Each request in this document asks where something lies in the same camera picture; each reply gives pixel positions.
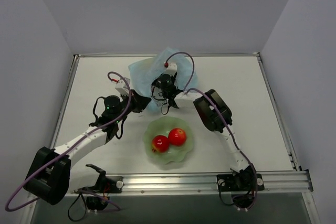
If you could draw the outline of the red fake apple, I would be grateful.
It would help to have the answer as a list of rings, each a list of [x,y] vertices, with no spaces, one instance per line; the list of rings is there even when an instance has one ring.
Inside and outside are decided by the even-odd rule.
[[[168,139],[171,145],[182,146],[187,139],[186,133],[181,128],[174,128],[170,130]]]

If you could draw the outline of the red fake pomegranate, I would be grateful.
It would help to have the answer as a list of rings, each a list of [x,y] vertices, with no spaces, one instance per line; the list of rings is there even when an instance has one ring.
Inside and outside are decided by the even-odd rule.
[[[170,147],[169,139],[164,135],[157,135],[152,140],[152,152],[154,153],[164,153]]]

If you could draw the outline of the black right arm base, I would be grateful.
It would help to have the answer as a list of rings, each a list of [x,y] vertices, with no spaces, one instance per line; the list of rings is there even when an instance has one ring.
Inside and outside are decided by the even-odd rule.
[[[224,206],[236,207],[238,211],[249,211],[256,202],[260,191],[265,190],[264,180],[260,174],[257,178],[248,172],[219,174],[216,176],[220,201]],[[231,202],[225,202],[223,193],[231,193]]]

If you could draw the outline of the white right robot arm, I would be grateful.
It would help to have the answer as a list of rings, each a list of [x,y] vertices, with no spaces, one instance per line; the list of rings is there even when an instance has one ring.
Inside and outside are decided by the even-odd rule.
[[[213,132],[226,151],[230,170],[234,173],[233,182],[236,187],[244,189],[257,178],[256,169],[238,144],[234,131],[232,111],[220,95],[210,89],[203,92],[197,88],[182,91],[173,82],[169,74],[161,74],[151,84],[151,91],[159,89],[162,99],[170,107],[176,109],[195,108],[203,125]]]

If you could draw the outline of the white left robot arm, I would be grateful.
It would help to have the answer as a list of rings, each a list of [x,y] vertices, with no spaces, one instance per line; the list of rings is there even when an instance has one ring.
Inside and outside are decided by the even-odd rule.
[[[107,144],[118,132],[120,121],[130,113],[143,112],[150,102],[151,98],[134,90],[120,97],[104,97],[104,111],[95,116],[87,130],[61,146],[38,150],[23,188],[51,205],[59,203],[69,190],[72,167],[96,148]]]

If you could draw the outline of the light blue plastic bag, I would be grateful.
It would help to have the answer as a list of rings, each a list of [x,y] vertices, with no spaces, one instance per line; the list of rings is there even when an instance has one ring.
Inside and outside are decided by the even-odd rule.
[[[151,98],[152,82],[165,72],[164,64],[167,60],[169,63],[174,62],[177,65],[175,85],[179,89],[182,90],[185,87],[197,88],[199,81],[192,63],[183,54],[177,54],[169,58],[170,55],[176,52],[179,52],[179,50],[167,47],[155,57],[130,64],[128,68],[133,89],[139,95]]]

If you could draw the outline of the green flower-shaped glass bowl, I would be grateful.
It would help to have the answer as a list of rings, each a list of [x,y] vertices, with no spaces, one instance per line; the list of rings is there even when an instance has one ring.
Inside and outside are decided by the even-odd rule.
[[[186,142],[182,146],[170,144],[169,149],[164,153],[152,152],[151,143],[153,138],[157,135],[164,135],[168,138],[170,130],[174,128],[181,128],[185,131]],[[179,163],[185,159],[187,154],[193,150],[194,133],[186,121],[176,117],[163,116],[149,123],[143,134],[142,141],[149,160],[155,165],[164,166],[169,163]]]

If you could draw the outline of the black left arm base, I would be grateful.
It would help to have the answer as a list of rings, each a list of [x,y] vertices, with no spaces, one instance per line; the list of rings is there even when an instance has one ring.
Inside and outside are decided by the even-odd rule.
[[[73,191],[81,196],[87,196],[84,203],[88,211],[105,213],[122,210],[110,197],[111,194],[122,192],[122,176],[109,178],[104,169],[94,164],[87,164],[83,173],[72,179],[70,184]]]

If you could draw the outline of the aluminium front rail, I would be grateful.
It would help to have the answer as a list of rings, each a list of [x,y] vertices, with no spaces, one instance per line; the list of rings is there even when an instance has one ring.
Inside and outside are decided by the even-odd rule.
[[[110,180],[96,193],[107,196],[149,195],[215,195],[222,186],[223,194],[237,194],[228,179],[229,173],[177,174],[107,174]],[[313,191],[308,171],[262,172],[258,174],[258,191],[263,193],[306,193]]]

